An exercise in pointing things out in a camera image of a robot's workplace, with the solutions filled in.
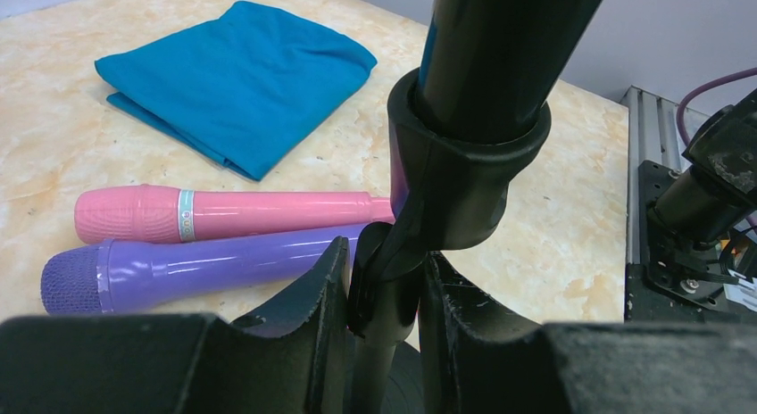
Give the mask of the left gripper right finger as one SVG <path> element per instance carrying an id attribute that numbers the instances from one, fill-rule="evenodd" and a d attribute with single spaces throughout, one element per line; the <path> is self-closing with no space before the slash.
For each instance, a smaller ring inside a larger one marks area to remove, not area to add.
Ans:
<path id="1" fill-rule="evenodd" d="M 433 253 L 419 309 L 429 413 L 753 413 L 756 329 L 537 324 Z"/>

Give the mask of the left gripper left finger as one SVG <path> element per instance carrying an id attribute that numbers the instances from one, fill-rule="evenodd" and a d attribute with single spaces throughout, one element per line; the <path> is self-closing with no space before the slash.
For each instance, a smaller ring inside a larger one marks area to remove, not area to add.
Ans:
<path id="1" fill-rule="evenodd" d="M 346 239 L 245 315 L 29 316 L 1 326 L 4 413 L 339 413 Z"/>

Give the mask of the black mic stand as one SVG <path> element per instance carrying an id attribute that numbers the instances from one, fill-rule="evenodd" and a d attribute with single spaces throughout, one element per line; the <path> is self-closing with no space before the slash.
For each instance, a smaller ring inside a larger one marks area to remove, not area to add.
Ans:
<path id="1" fill-rule="evenodd" d="M 413 70 L 387 102 L 394 224 L 361 233 L 347 323 L 355 337 L 347 410 L 381 411 L 387 388 L 418 395 L 427 413 L 473 413 L 495 406 L 509 344 L 535 330 L 462 276 L 445 252 L 481 244 L 500 222 L 515 176 L 536 157 L 551 127 L 499 144 L 440 135 L 420 116 Z"/>

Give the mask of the black microphone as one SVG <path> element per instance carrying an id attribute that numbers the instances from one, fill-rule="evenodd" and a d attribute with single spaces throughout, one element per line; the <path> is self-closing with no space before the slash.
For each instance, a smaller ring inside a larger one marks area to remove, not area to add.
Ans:
<path id="1" fill-rule="evenodd" d="M 603 0 L 434 0 L 415 109 L 438 135 L 525 135 Z"/>

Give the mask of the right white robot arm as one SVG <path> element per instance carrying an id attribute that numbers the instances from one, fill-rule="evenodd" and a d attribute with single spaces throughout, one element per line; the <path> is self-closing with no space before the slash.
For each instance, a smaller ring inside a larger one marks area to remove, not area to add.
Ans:
<path id="1" fill-rule="evenodd" d="M 756 96 L 707 118 L 688 144 L 677 109 L 638 88 L 629 108 L 624 319 L 756 321 Z"/>

